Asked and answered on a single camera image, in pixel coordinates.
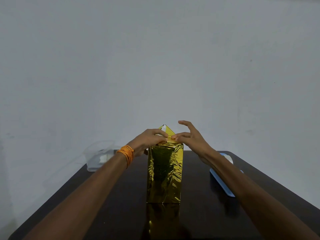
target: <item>orange thread wristband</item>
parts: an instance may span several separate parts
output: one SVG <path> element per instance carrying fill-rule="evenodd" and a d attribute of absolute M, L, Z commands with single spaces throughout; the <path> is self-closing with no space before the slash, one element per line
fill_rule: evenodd
<path fill-rule="evenodd" d="M 125 155 L 125 158 L 127 159 L 127 168 L 134 159 L 134 149 L 132 149 L 129 145 L 125 145 L 121 147 L 120 150 L 117 152 L 121 152 Z"/>

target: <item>person's right hand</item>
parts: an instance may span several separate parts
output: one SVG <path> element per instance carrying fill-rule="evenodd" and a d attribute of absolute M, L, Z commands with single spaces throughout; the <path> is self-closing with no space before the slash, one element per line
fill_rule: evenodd
<path fill-rule="evenodd" d="M 218 153 L 202 137 L 200 132 L 189 121 L 179 120 L 179 124 L 186 125 L 190 132 L 182 132 L 171 136 L 171 139 L 186 144 L 191 150 L 198 154 L 199 158 L 205 163 L 210 164 L 206 157 L 211 153 Z"/>

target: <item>clear plastic container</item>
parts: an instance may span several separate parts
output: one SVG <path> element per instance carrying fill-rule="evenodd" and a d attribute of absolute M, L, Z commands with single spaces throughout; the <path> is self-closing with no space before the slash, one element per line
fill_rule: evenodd
<path fill-rule="evenodd" d="M 114 155 L 116 146 L 113 140 L 97 141 L 88 146 L 83 154 L 87 161 L 87 170 L 95 172 Z"/>

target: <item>table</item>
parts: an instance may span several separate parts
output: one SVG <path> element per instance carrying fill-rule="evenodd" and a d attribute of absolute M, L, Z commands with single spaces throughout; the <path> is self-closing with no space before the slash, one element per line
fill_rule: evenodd
<path fill-rule="evenodd" d="M 236 167 L 320 235 L 320 210 L 228 151 Z M 134 159 L 84 239 L 263 239 L 236 198 L 226 195 L 192 151 L 184 151 L 181 204 L 146 204 L 147 156 Z M 9 238 L 22 239 L 93 173 L 84 165 Z"/>

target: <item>person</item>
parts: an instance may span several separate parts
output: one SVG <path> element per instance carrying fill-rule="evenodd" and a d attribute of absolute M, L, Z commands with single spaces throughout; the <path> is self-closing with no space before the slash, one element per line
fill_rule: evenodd
<path fill-rule="evenodd" d="M 171 139 L 187 145 L 217 172 L 265 239 L 320 240 L 297 216 L 214 150 L 191 122 L 178 123 L 186 125 L 190 132 L 175 134 Z M 83 239 L 110 190 L 130 164 L 130 153 L 131 159 L 138 157 L 167 138 L 160 129 L 147 129 L 135 137 L 39 222 L 24 240 Z"/>

